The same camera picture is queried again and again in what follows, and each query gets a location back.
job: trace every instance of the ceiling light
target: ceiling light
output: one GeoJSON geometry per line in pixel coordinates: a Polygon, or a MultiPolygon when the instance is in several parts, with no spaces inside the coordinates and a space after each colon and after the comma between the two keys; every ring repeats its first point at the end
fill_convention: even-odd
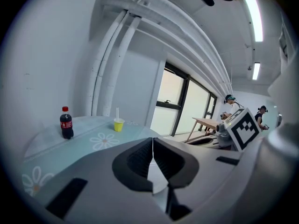
{"type": "Polygon", "coordinates": [[[257,80],[258,73],[260,71],[260,66],[261,66],[260,63],[254,63],[254,71],[253,71],[253,77],[252,77],[253,80],[257,80]]]}
{"type": "Polygon", "coordinates": [[[254,34],[256,36],[256,42],[263,41],[263,27],[260,11],[256,0],[246,0],[247,6],[250,11],[251,19],[253,22],[254,34]]]}

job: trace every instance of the table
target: table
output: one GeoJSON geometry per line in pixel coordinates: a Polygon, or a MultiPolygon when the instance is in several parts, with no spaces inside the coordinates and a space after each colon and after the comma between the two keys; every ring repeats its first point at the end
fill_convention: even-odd
{"type": "Polygon", "coordinates": [[[205,135],[203,135],[203,136],[207,135],[207,132],[208,132],[209,129],[216,130],[217,125],[219,125],[218,121],[212,120],[212,119],[199,119],[199,118],[193,118],[193,119],[195,119],[195,124],[194,124],[193,129],[191,130],[191,132],[190,132],[187,140],[185,141],[185,143],[188,142],[188,140],[190,139],[190,137],[191,137],[191,135],[192,135],[192,133],[193,133],[193,131],[194,131],[197,123],[200,123],[201,125],[204,125],[204,126],[208,127],[208,129],[206,130],[205,135]]]}
{"type": "MultiPolygon", "coordinates": [[[[125,121],[122,132],[116,132],[113,118],[102,116],[73,118],[73,130],[74,137],[65,140],[57,122],[57,125],[47,127],[33,138],[21,167],[25,192],[35,196],[54,175],[92,152],[133,140],[160,137],[149,128],[129,120],[125,121]]],[[[149,169],[156,168],[152,160],[149,169]]],[[[149,176],[151,179],[161,178],[159,173],[149,176]]],[[[157,187],[159,190],[166,185],[164,182],[157,187]]]]}

